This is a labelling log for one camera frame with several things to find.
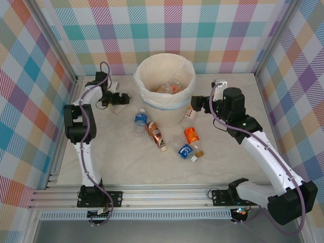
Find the plastic bag liner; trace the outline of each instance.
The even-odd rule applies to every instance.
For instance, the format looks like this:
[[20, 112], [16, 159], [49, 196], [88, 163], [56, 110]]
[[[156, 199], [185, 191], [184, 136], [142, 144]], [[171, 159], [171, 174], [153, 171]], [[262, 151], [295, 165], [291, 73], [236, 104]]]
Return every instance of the plastic bag liner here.
[[[134, 79], [144, 103], [159, 110], [176, 110], [189, 106], [195, 89], [192, 63], [180, 55], [170, 53], [145, 59], [134, 73]], [[187, 88], [174, 95], [155, 92], [172, 79], [177, 79]]]

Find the plaid wallpaper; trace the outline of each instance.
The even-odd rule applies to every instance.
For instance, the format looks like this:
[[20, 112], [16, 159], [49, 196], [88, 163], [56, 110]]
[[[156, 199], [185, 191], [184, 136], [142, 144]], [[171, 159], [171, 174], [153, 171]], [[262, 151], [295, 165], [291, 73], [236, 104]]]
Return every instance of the plaid wallpaper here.
[[17, 242], [72, 82], [23, 0], [0, 3], [0, 242]]
[[112, 74], [121, 75], [163, 52], [192, 61], [196, 73], [252, 72], [289, 0], [37, 2], [76, 73], [94, 75], [106, 61]]
[[318, 186], [311, 215], [324, 236], [324, 0], [304, 0], [259, 84], [284, 159]]

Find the white trash bin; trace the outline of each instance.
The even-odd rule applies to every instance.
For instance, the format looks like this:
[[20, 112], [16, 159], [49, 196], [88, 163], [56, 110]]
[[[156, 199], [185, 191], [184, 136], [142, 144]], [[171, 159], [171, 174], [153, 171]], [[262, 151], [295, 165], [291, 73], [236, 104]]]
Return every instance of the white trash bin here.
[[[155, 92], [174, 78], [187, 88], [174, 95]], [[170, 53], [153, 55], [138, 66], [134, 79], [151, 121], [162, 128], [181, 121], [195, 89], [195, 72], [190, 61]]]

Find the blue bottle label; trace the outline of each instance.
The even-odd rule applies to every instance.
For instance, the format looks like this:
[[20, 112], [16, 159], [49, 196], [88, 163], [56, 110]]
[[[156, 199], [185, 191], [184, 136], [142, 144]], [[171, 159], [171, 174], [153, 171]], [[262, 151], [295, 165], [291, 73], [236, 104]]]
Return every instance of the blue bottle label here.
[[180, 154], [181, 157], [186, 159], [191, 152], [192, 152], [192, 148], [190, 148], [188, 144], [185, 144], [182, 148], [180, 148], [178, 154]]
[[138, 113], [136, 116], [135, 116], [135, 121], [134, 122], [137, 122], [138, 120], [141, 120], [143, 122], [147, 122], [147, 116], [144, 114], [144, 113]]

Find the white floor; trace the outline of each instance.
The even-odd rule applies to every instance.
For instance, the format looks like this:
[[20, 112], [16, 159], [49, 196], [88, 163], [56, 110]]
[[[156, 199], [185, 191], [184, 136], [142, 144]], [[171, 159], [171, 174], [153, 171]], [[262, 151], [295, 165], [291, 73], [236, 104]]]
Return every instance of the white floor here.
[[[272, 145], [276, 148], [270, 124], [253, 74], [198, 74], [194, 95], [208, 96], [211, 81], [225, 78], [229, 87], [238, 87], [246, 98], [247, 114], [257, 119]], [[86, 77], [84, 82], [93, 80]], [[97, 125], [95, 158], [104, 184], [197, 184], [228, 183], [241, 177], [253, 182], [269, 182], [258, 163], [238, 145], [236, 140], [214, 128], [210, 114], [198, 113], [195, 129], [200, 137], [205, 155], [196, 163], [183, 160], [173, 150], [161, 152], [145, 136], [134, 138], [133, 121], [143, 106], [131, 75], [113, 76], [120, 83], [120, 92], [133, 91], [132, 102], [118, 115], [108, 109], [93, 107]], [[183, 131], [177, 125], [160, 128], [168, 142], [173, 135]], [[81, 168], [74, 146], [68, 142], [63, 158], [58, 184], [81, 185]]]

